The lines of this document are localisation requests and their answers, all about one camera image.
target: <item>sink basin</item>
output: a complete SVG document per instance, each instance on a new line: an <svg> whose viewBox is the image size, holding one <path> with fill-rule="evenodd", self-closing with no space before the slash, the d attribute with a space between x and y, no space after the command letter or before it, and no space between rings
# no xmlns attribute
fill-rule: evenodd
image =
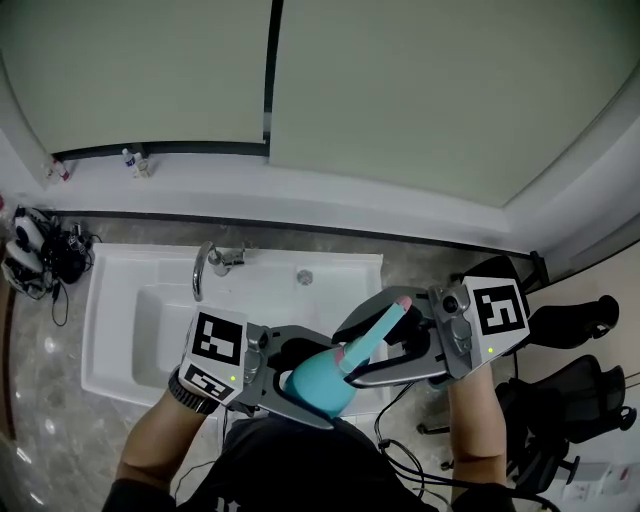
<svg viewBox="0 0 640 512"><path fill-rule="evenodd" d="M179 363L195 311L191 276L198 247L96 244L83 332L82 387L153 405ZM248 321L301 325L326 336L381 289L382 256L247 250L225 277L205 264L203 304ZM303 285L301 270L312 274ZM372 361L386 359L382 343ZM386 388L359 390L345 416L379 412Z"/></svg>

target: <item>faucet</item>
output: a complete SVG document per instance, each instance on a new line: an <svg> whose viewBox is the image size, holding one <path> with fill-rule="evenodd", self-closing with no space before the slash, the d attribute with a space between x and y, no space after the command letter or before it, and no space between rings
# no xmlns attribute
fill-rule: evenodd
<svg viewBox="0 0 640 512"><path fill-rule="evenodd" d="M236 265L244 265L244 245L240 249L231 249L222 254L212 242L205 242L200 246L196 261L193 265L193 298L196 302L202 302L202 272L204 271L204 262L209 261L213 266L213 271L217 276L226 276L231 267Z"/></svg>

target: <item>black shirt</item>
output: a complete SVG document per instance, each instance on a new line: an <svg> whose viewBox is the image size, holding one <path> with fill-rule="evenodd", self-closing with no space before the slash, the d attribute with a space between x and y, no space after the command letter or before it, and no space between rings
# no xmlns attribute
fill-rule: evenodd
<svg viewBox="0 0 640 512"><path fill-rule="evenodd" d="M400 483L371 441L352 425L340 422L335 430L321 431L278 418L236 422L207 477L177 509L435 510ZM463 493L453 509L513 510L500 494L475 489ZM103 511L140 510L172 511L176 503L150 485L116 481Z"/></svg>

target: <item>tiled floor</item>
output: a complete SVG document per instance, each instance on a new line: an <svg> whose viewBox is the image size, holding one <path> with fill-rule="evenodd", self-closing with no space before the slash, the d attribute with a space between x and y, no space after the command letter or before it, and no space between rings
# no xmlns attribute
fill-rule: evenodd
<svg viewBox="0 0 640 512"><path fill-rule="evenodd" d="M112 243L200 245L212 240L227 247L244 243L252 248L383 254L383 286L446 283L449 274L491 257L424 244L271 228L107 218L85 218L83 224L104 242ZM528 260L516 259L515 263L522 275L531 271ZM63 328L51 321L50 298L35 302L19 296L16 300L10 385L18 440L0 443L0 493L7 496L8 505L18 503L14 507L18 510L99 511L127 435L146 411L142 406L86 392L80 386L89 278L84 275L68 287L69 322ZM506 379L511 370L510 360L498 361L497 379ZM433 421L439 411L446 416L443 394L419 383L381 421L383 435L404 443L425 471L439 472L440 463L450 457L446 435L421 436L416 431L418 423ZM371 417L357 421L367 435L372 434ZM215 418L205 423L178 477L217 457L219 425ZM179 501L191 495L206 472L207 467L194 470L183 481ZM7 495L7 487L13 495Z"/></svg>

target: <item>person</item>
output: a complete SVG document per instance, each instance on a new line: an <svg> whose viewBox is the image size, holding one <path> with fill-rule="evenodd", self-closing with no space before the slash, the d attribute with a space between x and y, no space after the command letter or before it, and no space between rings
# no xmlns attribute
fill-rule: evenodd
<svg viewBox="0 0 640 512"><path fill-rule="evenodd" d="M491 367L448 392L453 478L491 484L454 487L453 510L512 511L498 492L506 484L506 426ZM204 420L166 392L129 435L103 510L175 510L170 484ZM327 431L274 416L235 422L209 474L177 509L435 510L402 485L364 434L347 422L336 424Z"/></svg>

